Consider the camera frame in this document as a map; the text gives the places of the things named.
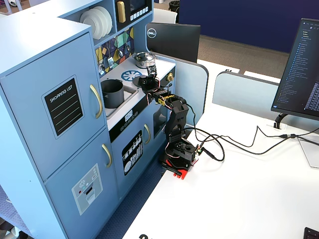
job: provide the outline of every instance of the colorful tile backsplash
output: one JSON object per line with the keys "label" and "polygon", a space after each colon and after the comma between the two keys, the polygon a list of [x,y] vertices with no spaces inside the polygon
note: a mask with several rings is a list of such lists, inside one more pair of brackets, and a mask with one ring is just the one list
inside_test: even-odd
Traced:
{"label": "colorful tile backsplash", "polygon": [[[119,46],[117,47],[116,38],[114,37],[110,41],[95,49],[97,61],[98,63],[104,63],[106,73],[113,70],[116,66],[121,64],[134,53],[133,27],[130,27],[129,29],[118,35],[118,44]],[[130,52],[127,51],[126,45],[130,46]],[[122,58],[119,58],[117,48],[124,53],[124,56]],[[110,56],[112,56],[114,60],[114,66],[112,68],[109,67],[108,63],[108,58]]]}

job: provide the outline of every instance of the ice dispenser panel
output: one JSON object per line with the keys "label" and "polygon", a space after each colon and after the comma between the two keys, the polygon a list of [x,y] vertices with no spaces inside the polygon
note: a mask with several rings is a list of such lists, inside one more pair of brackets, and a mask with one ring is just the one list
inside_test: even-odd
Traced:
{"label": "ice dispenser panel", "polygon": [[103,191],[98,164],[72,188],[72,193],[80,215],[94,202]]}

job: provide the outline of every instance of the shopping list sign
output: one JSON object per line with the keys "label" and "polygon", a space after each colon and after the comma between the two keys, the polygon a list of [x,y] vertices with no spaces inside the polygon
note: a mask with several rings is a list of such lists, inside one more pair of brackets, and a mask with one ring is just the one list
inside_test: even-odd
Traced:
{"label": "shopping list sign", "polygon": [[46,95],[44,100],[57,136],[83,116],[75,78]]}
{"label": "shopping list sign", "polygon": [[142,131],[129,142],[122,151],[124,175],[127,175],[143,155]]}

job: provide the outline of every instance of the computer monitor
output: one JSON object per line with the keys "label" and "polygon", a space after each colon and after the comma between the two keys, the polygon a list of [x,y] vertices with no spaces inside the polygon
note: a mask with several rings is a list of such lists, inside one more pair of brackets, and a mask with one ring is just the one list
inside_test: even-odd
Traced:
{"label": "computer monitor", "polygon": [[[302,18],[271,110],[319,120],[319,20]],[[319,136],[305,138],[319,143]],[[319,167],[318,145],[300,144],[310,166]]]}
{"label": "computer monitor", "polygon": [[195,63],[199,36],[199,25],[147,24],[147,46],[150,51]]}

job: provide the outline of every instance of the microwave display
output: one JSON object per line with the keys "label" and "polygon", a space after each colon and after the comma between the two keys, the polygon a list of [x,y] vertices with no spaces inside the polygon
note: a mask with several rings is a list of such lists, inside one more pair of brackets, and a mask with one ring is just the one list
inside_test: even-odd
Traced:
{"label": "microwave display", "polygon": [[131,13],[146,6],[146,0],[131,0]]}

